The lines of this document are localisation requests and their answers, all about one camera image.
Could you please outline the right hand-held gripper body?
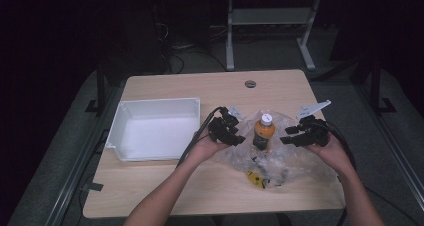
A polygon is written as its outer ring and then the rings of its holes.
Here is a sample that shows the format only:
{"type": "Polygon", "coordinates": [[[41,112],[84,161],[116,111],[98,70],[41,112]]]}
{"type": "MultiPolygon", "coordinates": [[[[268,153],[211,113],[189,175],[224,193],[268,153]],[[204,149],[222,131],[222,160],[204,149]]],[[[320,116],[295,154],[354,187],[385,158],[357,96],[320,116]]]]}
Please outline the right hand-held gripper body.
{"type": "Polygon", "coordinates": [[[309,106],[302,106],[298,119],[298,130],[303,134],[297,135],[296,146],[307,146],[317,143],[319,146],[326,146],[328,143],[327,134],[329,126],[322,119],[316,119],[314,114],[331,104],[330,100],[309,106]]]}

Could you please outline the clear plastic bag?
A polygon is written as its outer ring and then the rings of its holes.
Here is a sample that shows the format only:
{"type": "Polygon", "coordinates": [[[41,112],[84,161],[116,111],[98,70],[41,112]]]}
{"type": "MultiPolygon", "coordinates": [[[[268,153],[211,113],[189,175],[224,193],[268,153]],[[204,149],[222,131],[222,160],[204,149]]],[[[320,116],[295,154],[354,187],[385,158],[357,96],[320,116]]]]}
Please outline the clear plastic bag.
{"type": "Polygon", "coordinates": [[[256,111],[244,117],[237,125],[238,134],[244,136],[245,141],[219,151],[213,156],[213,160],[245,172],[252,184],[263,189],[305,178],[319,182],[334,181],[336,173],[317,155],[305,148],[281,142],[280,138],[287,135],[285,129],[295,124],[295,120],[282,113],[272,110],[256,111]],[[263,114],[272,116],[276,129],[267,148],[260,150],[253,145],[254,126],[263,114]]]}

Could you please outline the dark metal stand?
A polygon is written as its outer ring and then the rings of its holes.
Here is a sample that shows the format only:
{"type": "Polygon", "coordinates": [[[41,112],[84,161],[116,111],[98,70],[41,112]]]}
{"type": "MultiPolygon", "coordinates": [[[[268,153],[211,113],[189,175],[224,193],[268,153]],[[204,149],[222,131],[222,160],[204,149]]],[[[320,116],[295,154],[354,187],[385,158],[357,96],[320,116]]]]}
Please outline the dark metal stand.
{"type": "Polygon", "coordinates": [[[396,109],[388,98],[380,97],[381,64],[377,56],[371,53],[358,57],[357,67],[352,73],[351,81],[355,85],[364,85],[370,79],[369,104],[377,114],[395,113],[396,109]]]}
{"type": "Polygon", "coordinates": [[[97,98],[90,100],[85,111],[100,116],[106,107],[106,65],[100,62],[96,68],[97,98]]]}

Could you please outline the person's left hand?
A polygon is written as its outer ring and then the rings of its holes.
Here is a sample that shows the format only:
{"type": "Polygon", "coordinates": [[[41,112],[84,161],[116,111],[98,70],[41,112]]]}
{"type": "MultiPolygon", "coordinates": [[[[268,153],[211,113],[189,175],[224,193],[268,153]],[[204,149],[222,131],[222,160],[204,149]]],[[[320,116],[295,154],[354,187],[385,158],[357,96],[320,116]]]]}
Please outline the person's left hand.
{"type": "Polygon", "coordinates": [[[228,148],[228,145],[213,141],[207,131],[200,134],[200,138],[189,151],[185,162],[192,165],[200,165],[210,159],[215,153],[228,148]]]}

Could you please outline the person's right hand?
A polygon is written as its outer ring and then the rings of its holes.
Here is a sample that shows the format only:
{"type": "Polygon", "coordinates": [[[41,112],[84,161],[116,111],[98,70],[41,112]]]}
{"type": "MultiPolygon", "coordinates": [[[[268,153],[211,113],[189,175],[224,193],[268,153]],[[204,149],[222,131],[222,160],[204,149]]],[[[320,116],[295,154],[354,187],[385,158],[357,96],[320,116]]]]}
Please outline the person's right hand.
{"type": "Polygon", "coordinates": [[[354,168],[342,147],[340,141],[332,134],[327,134],[328,143],[325,146],[312,144],[306,149],[315,153],[324,163],[334,169],[339,175],[348,175],[354,168]]]}

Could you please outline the white plastic tray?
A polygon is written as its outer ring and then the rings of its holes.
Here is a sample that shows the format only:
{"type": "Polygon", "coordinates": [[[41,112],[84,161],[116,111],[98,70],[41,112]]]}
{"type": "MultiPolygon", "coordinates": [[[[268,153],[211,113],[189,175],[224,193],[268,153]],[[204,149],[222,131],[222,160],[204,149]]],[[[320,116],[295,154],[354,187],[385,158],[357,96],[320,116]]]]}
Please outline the white plastic tray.
{"type": "Polygon", "coordinates": [[[121,101],[105,146],[123,162],[175,160],[199,128],[199,98],[121,101]]]}

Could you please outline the white metal desk frame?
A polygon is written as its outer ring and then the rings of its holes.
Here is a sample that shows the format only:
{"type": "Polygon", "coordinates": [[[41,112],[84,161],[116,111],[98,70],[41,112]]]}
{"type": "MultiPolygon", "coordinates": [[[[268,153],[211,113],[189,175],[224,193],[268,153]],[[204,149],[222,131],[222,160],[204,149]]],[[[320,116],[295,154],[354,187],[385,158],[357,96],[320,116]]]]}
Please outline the white metal desk frame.
{"type": "Polygon", "coordinates": [[[304,64],[309,71],[316,66],[307,47],[321,0],[313,0],[309,7],[283,8],[240,8],[234,6],[234,0],[228,0],[227,7],[227,39],[226,39],[226,70],[234,71],[233,27],[251,25],[304,25],[305,30],[297,38],[297,45],[304,64]]]}

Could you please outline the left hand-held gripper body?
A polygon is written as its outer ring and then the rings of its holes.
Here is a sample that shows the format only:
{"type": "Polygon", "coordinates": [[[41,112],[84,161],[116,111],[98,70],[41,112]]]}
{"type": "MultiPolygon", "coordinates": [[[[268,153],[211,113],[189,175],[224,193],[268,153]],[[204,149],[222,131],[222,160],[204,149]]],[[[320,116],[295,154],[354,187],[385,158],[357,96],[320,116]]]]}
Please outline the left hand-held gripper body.
{"type": "Polygon", "coordinates": [[[231,133],[228,130],[227,120],[230,116],[233,116],[233,115],[230,114],[229,110],[226,107],[220,107],[219,112],[220,112],[221,116],[215,117],[208,124],[208,133],[209,133],[210,138],[213,141],[224,143],[224,141],[223,141],[224,135],[231,133]]]}

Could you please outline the orange drink bottle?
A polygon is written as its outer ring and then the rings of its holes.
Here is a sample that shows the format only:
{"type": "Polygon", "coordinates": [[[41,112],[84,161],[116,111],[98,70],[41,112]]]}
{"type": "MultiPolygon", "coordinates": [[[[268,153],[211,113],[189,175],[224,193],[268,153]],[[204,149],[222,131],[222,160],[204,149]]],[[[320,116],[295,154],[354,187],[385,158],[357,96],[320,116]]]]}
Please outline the orange drink bottle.
{"type": "Polygon", "coordinates": [[[265,113],[255,123],[253,145],[260,151],[268,148],[269,140],[275,132],[275,125],[271,114],[265,113]]]}

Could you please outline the grey metal floor rail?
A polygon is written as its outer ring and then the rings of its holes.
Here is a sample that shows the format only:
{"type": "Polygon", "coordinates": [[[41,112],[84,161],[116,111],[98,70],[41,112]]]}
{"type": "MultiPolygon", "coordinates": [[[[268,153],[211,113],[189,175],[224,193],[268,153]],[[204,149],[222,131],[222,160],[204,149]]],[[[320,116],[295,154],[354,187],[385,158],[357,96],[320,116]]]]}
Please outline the grey metal floor rail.
{"type": "Polygon", "coordinates": [[[382,135],[387,143],[388,148],[394,158],[395,164],[406,181],[410,191],[419,204],[422,211],[424,211],[424,184],[419,179],[415,170],[411,166],[400,144],[395,139],[394,135],[389,130],[389,126],[384,121],[383,117],[378,114],[369,103],[369,97],[363,86],[355,86],[355,91],[364,105],[367,113],[370,115],[374,125],[377,127],[379,133],[382,135]]]}
{"type": "Polygon", "coordinates": [[[60,226],[64,221],[72,199],[79,188],[80,181],[94,155],[96,145],[101,140],[101,135],[111,125],[112,114],[115,112],[118,101],[123,93],[123,87],[110,87],[106,90],[106,104],[99,116],[85,132],[85,138],[73,161],[71,170],[57,199],[44,224],[44,226],[60,226]]]}

